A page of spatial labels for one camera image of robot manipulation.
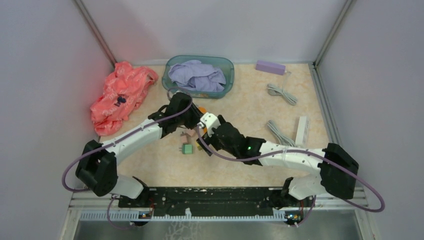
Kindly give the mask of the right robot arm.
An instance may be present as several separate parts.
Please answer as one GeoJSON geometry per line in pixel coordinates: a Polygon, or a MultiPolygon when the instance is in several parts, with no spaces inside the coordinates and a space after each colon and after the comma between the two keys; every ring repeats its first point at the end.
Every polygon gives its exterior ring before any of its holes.
{"type": "Polygon", "coordinates": [[[199,145],[209,154],[232,162],[262,167],[278,166],[307,174],[289,177],[281,199],[295,206],[307,197],[328,193],[342,200],[354,197],[359,164],[338,144],[306,149],[263,138],[244,136],[222,116],[207,113],[194,128],[199,145]]]}

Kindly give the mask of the orange power strip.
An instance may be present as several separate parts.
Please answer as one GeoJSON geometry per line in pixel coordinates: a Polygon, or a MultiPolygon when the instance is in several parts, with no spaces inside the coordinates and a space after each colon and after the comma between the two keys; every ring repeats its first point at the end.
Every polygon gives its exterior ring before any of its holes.
{"type": "Polygon", "coordinates": [[[195,126],[193,129],[196,133],[199,133],[200,136],[203,136],[207,133],[206,125],[201,121],[203,116],[207,114],[207,110],[204,107],[194,105],[193,115],[195,126]]]}

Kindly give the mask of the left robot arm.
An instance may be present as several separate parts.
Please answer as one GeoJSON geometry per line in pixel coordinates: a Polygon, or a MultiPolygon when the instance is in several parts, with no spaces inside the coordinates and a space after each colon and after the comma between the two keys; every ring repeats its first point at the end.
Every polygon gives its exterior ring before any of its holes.
{"type": "Polygon", "coordinates": [[[179,127],[195,128],[204,114],[186,93],[177,92],[169,104],[150,114],[130,131],[105,141],[89,141],[79,158],[75,175],[96,196],[130,198],[138,207],[149,203],[149,187],[137,177],[118,174],[118,166],[148,144],[163,139],[179,127]]]}

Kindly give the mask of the pink plug adapter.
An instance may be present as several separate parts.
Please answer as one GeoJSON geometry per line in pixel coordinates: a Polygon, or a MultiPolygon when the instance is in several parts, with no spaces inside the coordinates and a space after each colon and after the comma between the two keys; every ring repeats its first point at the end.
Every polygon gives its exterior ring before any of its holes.
{"type": "Polygon", "coordinates": [[[194,136],[196,136],[196,135],[197,135],[197,132],[196,132],[196,130],[194,130],[194,129],[187,129],[187,130],[185,131],[185,133],[186,133],[189,137],[194,137],[194,136]]]}
{"type": "Polygon", "coordinates": [[[184,144],[188,144],[189,143],[189,138],[185,133],[181,133],[180,134],[180,141],[181,143],[184,144]]]}

